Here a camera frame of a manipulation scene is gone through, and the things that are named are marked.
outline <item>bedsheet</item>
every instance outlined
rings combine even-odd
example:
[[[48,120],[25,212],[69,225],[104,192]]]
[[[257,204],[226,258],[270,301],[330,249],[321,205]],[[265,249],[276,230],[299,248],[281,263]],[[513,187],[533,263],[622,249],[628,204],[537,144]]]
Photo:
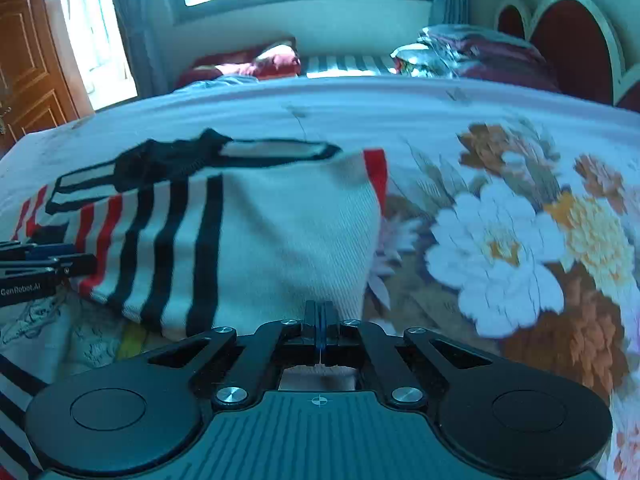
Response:
[[[363,319],[387,333],[440,330],[591,388],[614,421],[599,472],[638,477],[639,114],[496,83],[382,76],[171,94],[21,140],[0,160],[0,239],[59,174],[206,127],[383,148],[386,211]],[[104,329],[94,354],[70,329],[87,367],[113,360],[126,332],[100,315],[70,324],[84,340]]]

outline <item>red pillow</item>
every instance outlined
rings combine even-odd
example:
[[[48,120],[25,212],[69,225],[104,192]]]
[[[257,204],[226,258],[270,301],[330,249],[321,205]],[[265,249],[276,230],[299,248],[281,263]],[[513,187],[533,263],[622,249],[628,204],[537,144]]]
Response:
[[[229,74],[250,75],[259,80],[300,75],[300,59],[294,48],[292,38],[240,52],[201,57],[180,75],[176,89]]]

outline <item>flower center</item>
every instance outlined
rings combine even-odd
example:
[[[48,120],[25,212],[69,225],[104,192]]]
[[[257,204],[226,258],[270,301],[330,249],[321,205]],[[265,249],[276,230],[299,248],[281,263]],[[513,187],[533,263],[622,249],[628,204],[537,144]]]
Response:
[[[491,260],[503,260],[513,267],[518,267],[520,265],[519,249],[520,244],[513,232],[502,226],[497,226],[497,228],[487,231],[482,252]]]

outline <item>red stripe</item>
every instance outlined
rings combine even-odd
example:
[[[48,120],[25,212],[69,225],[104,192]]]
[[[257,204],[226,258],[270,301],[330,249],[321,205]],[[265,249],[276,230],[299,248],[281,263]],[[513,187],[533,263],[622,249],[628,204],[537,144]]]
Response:
[[[80,210],[80,227],[76,237],[76,249],[79,253],[84,253],[86,249],[86,237],[94,223],[94,205],[88,204]]]
[[[44,202],[44,195],[47,193],[47,186],[44,186],[38,192],[38,196],[36,197],[36,205],[33,208],[33,212],[31,213],[31,217],[27,220],[27,238],[31,238],[31,235],[36,232],[40,226],[36,225],[36,215],[38,213],[38,209],[42,207],[42,203]]]
[[[386,158],[384,150],[364,150],[364,164],[369,180],[376,191],[380,211],[385,210],[386,197]]]
[[[27,202],[22,204],[22,209],[20,211],[20,218],[18,219],[18,225],[15,227],[14,236],[12,236],[11,240],[18,239],[18,232],[22,229],[22,224],[24,223],[24,217],[27,216],[27,211],[29,210],[29,206],[31,205],[31,199],[28,199]]]
[[[0,480],[15,480],[15,478],[0,465]]]
[[[102,229],[96,241],[96,258],[98,259],[98,271],[80,282],[78,292],[81,296],[89,296],[95,286],[100,285],[107,270],[107,252],[111,245],[111,234],[120,221],[122,214],[122,195],[109,197],[107,203],[107,218],[104,219]]]

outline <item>floral bedsheet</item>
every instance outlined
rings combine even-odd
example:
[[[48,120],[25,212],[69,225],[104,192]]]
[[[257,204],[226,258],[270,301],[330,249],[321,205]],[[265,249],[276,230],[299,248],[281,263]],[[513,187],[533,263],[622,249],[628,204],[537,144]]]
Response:
[[[390,167],[364,318],[590,388],[614,420],[599,472],[637,479],[640,160],[564,160],[522,117],[469,124],[453,141],[453,164],[409,143],[418,171]]]

